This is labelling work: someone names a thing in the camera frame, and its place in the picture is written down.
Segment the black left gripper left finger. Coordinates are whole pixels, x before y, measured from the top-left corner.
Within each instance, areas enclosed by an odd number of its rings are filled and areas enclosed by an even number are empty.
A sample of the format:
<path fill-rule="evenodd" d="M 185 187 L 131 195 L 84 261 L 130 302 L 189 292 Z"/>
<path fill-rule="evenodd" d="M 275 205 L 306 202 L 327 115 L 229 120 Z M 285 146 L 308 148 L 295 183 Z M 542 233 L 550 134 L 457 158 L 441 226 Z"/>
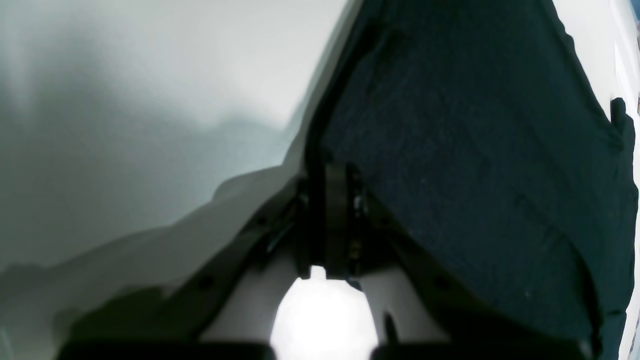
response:
<path fill-rule="evenodd" d="M 314 180 L 293 178 L 175 292 L 108 301 L 71 327 L 59 360 L 274 360 L 278 307 L 317 264 Z"/>

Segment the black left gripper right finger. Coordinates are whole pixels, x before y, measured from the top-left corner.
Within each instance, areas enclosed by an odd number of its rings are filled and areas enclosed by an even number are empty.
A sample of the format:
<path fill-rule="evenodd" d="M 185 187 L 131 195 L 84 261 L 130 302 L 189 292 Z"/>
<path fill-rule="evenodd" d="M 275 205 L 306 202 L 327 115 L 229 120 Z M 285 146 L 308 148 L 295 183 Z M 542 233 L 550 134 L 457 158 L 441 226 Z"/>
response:
<path fill-rule="evenodd" d="M 325 271 L 359 285 L 373 360 L 590 360 L 584 341 L 507 318 L 452 276 L 368 191 L 352 164 L 325 166 Z"/>

